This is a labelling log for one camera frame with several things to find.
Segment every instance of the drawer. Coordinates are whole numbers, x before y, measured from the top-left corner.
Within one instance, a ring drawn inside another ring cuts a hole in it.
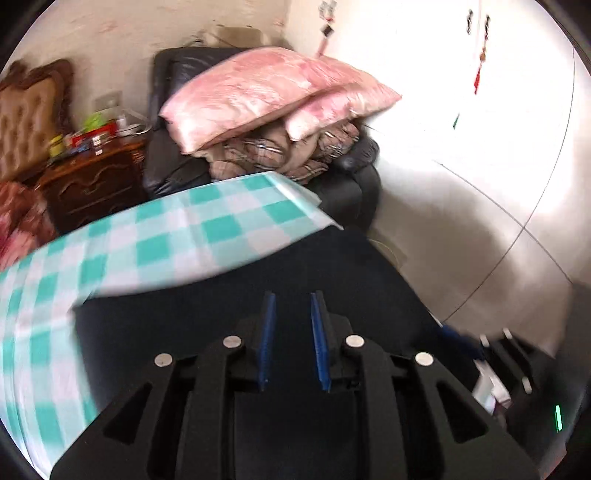
[[[129,162],[98,162],[59,179],[45,192],[61,210],[71,212],[138,183],[135,166]]]
[[[130,185],[107,198],[95,201],[92,205],[71,212],[52,210],[51,217],[61,233],[68,233],[95,220],[134,207],[143,201],[142,192],[137,186]]]

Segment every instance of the red tassel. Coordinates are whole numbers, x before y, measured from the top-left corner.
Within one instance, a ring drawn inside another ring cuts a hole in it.
[[[474,95],[478,93],[478,86],[480,85],[480,69],[482,68],[482,63],[478,67],[478,73],[476,74],[476,80],[474,80]]]

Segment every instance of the green led light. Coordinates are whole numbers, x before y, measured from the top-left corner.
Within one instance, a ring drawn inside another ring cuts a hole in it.
[[[554,407],[554,421],[556,422],[556,431],[562,430],[562,415],[560,413],[560,405]]]

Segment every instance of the plaid blanket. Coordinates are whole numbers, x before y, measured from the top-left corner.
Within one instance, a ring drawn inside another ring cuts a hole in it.
[[[91,223],[2,272],[0,419],[33,467],[48,478],[97,415],[74,305],[255,261],[334,224],[318,203],[275,172],[213,183]]]
[[[193,154],[210,163],[213,179],[227,180],[275,170],[302,185],[325,172],[330,162],[346,154],[359,140],[359,130],[343,121],[292,142],[282,120],[266,124],[248,137],[231,138]]]

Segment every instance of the gingham tablecloth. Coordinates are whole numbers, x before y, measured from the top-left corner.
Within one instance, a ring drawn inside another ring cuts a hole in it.
[[[72,306],[255,261],[334,224],[318,203],[275,173],[212,183],[91,223],[2,272],[0,419],[41,476],[98,414]]]

